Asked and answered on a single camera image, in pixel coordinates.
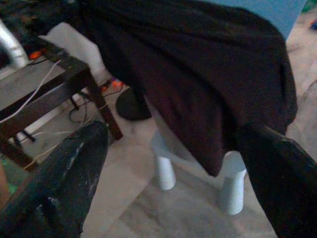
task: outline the electrical wire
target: electrical wire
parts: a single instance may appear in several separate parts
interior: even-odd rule
[[[69,119],[71,122],[83,124],[83,123],[85,123],[85,121],[86,121],[86,119],[87,119],[87,115],[88,115],[88,107],[87,107],[87,104],[90,103],[91,101],[87,101],[87,102],[86,102],[86,99],[85,99],[84,97],[82,97],[82,98],[83,98],[84,103],[82,103],[82,104],[79,105],[78,107],[81,107],[82,105],[85,106],[84,119],[83,119],[83,120],[73,120],[73,119],[71,118],[71,114],[72,114],[75,110],[77,110],[76,108],[73,108],[73,109],[68,113],[68,119]]]
[[[45,61],[47,61],[47,60],[49,60],[49,58],[46,58],[46,59],[44,59],[44,60],[41,60],[41,61],[39,61],[39,62],[32,62],[32,63],[30,63],[30,64],[28,64],[28,65],[36,65],[36,64],[40,64],[40,63],[43,63],[43,62],[45,62]]]
[[[51,69],[49,70],[49,72],[47,73],[47,75],[42,79],[42,81],[40,82],[39,86],[37,87],[37,89],[32,93],[32,95],[23,103],[23,105],[12,115],[0,120],[0,123],[3,123],[9,119],[11,119],[12,117],[14,117],[15,115],[17,115],[20,111],[22,111],[22,109],[32,100],[32,98],[35,96],[35,94],[38,93],[40,87],[43,85],[44,81],[47,79],[47,77],[50,75],[50,73],[53,71],[53,69],[55,68],[55,66],[60,62],[57,61],[55,64],[53,64],[53,66],[51,67]]]
[[[32,63],[36,63],[36,61],[38,61],[40,57],[36,58],[35,60],[33,60],[31,63],[29,63],[28,65],[31,65]]]
[[[123,89],[123,84],[121,84],[121,88],[120,88],[118,91],[115,91],[115,92],[113,92],[113,93],[106,94],[106,95],[104,95],[104,98],[107,97],[107,96],[110,96],[110,95],[112,95],[112,94],[119,93],[119,92],[122,91],[122,89]]]
[[[123,89],[123,84],[121,85],[121,88],[120,88],[118,91],[113,92],[113,93],[106,94],[106,95],[104,95],[104,97],[107,97],[107,96],[109,96],[109,95],[113,95],[113,94],[119,93],[119,92],[122,91],[122,89]],[[84,97],[83,97],[83,100],[84,100],[84,102],[83,102],[82,104],[78,105],[78,107],[81,107],[82,105],[85,106],[85,115],[84,115],[84,119],[83,119],[82,121],[75,121],[75,120],[73,120],[73,119],[71,118],[71,114],[72,114],[73,111],[76,110],[76,108],[73,108],[73,109],[69,112],[69,114],[68,114],[68,117],[69,117],[69,120],[70,120],[70,121],[72,121],[72,122],[77,122],[77,123],[81,123],[81,125],[80,125],[79,127],[82,127],[83,125],[86,125],[86,124],[89,123],[90,120],[94,117],[94,115],[92,115],[92,116],[90,116],[90,117],[87,119],[87,115],[88,115],[88,107],[87,107],[87,104],[88,104],[88,103],[91,103],[91,101],[86,101],[86,99],[85,99]],[[37,135],[41,135],[41,134],[63,134],[63,133],[72,133],[72,132],[73,132],[73,131],[59,131],[59,132],[44,132],[44,131],[42,131],[42,132],[38,132],[38,133],[36,133],[36,134],[33,134],[32,136],[37,136]],[[21,144],[24,143],[24,142],[26,142],[27,140],[29,140],[29,138],[26,138],[26,139],[22,140],[22,141],[21,141]],[[30,167],[32,164],[34,164],[34,163],[36,162],[36,159],[37,159],[37,158],[39,158],[39,157],[42,156],[42,155],[47,154],[48,152],[50,152],[51,150],[53,150],[54,148],[56,148],[59,144],[60,144],[60,143],[54,145],[54,146],[51,147],[50,149],[48,149],[48,150],[46,150],[45,152],[43,152],[43,153],[37,155],[36,157],[34,157],[33,161],[32,161],[31,163],[29,163],[27,166],[25,166],[23,169],[25,170],[25,169],[27,169],[28,167]]]
[[[52,146],[50,149],[48,149],[47,151],[43,152],[42,154],[37,155],[36,157],[34,157],[33,161],[31,163],[29,163],[27,166],[25,166],[23,169],[26,170],[28,167],[30,167],[32,164],[36,163],[36,159],[42,155],[47,154],[48,152],[50,152],[51,150],[55,149],[60,143]]]
[[[40,131],[37,132],[35,134],[32,135],[32,137],[38,136],[38,135],[42,135],[42,134],[52,134],[52,135],[59,135],[59,134],[68,134],[68,133],[72,133],[72,130],[66,130],[66,131],[59,131],[59,132],[45,132],[45,131]],[[27,142],[28,140],[30,140],[30,138],[25,138],[23,139],[20,143],[23,144],[25,142]]]

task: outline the black cable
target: black cable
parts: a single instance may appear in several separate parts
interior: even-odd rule
[[[32,63],[35,63],[36,61],[38,61],[39,58],[40,58],[40,57],[38,57],[38,58],[36,58],[35,60],[33,60]]]
[[[46,58],[46,59],[44,59],[44,60],[41,60],[41,61],[39,61],[39,62],[32,62],[32,63],[30,63],[30,64],[28,64],[28,65],[36,65],[36,64],[40,64],[40,63],[43,63],[43,62],[45,62],[45,61],[47,61],[47,60],[49,60],[48,58]]]
[[[71,122],[75,122],[75,123],[85,123],[86,120],[87,120],[87,115],[88,115],[88,107],[87,107],[87,104],[90,103],[90,101],[87,101],[86,102],[86,99],[83,97],[84,99],[84,103],[82,103],[81,105],[79,105],[78,107],[81,107],[82,105],[85,106],[85,115],[84,115],[84,119],[82,121],[80,120],[73,120],[73,118],[71,118],[71,114],[76,110],[76,108],[73,108],[69,113],[68,113],[68,119],[71,121]]]
[[[113,92],[113,93],[106,94],[106,95],[104,95],[104,98],[107,97],[107,96],[110,96],[110,95],[119,93],[119,92],[122,91],[122,89],[123,89],[123,84],[121,85],[121,88],[120,88],[118,91],[115,91],[115,92]],[[88,103],[92,103],[92,101],[86,101],[86,98],[84,98],[84,97],[83,97],[83,100],[84,100],[84,103],[82,103],[82,104],[80,104],[80,105],[77,106],[77,107],[79,107],[79,108],[80,108],[82,105],[85,106],[85,115],[84,115],[83,121],[73,120],[73,119],[71,118],[71,114],[76,110],[76,108],[73,108],[73,109],[68,113],[68,119],[69,119],[71,122],[75,122],[75,123],[82,123],[82,122],[85,123],[85,122],[86,122],[86,120],[87,120],[87,114],[88,114],[87,104],[88,104]]]
[[[110,95],[112,95],[112,94],[119,93],[119,92],[121,92],[121,91],[122,91],[122,89],[123,89],[123,83],[121,84],[121,88],[120,88],[118,91],[113,92],[113,93],[106,94],[106,95],[104,95],[104,98],[105,98],[105,97],[107,97],[107,96],[110,96]]]

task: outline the orange light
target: orange light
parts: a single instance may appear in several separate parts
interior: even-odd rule
[[[116,81],[112,82],[112,85],[113,85],[114,87],[121,86],[122,84],[123,84],[122,82],[116,82]]]
[[[37,58],[39,58],[42,55],[41,51],[35,51],[29,54],[29,59],[30,60],[36,60]]]

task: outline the blue wall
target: blue wall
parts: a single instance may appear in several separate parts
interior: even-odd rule
[[[240,6],[268,19],[285,38],[304,7],[306,0],[205,0],[217,4]]]

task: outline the stool leg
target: stool leg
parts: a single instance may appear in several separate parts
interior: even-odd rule
[[[176,184],[176,176],[170,159],[156,156],[156,175],[161,190],[170,190]]]
[[[154,134],[151,140],[151,147],[156,157],[155,172],[158,179],[158,186],[161,190],[170,190],[176,184],[176,176],[172,162],[166,157],[169,150],[159,131],[156,131]]]
[[[220,206],[224,212],[236,215],[243,209],[244,177],[225,178],[220,193]]]

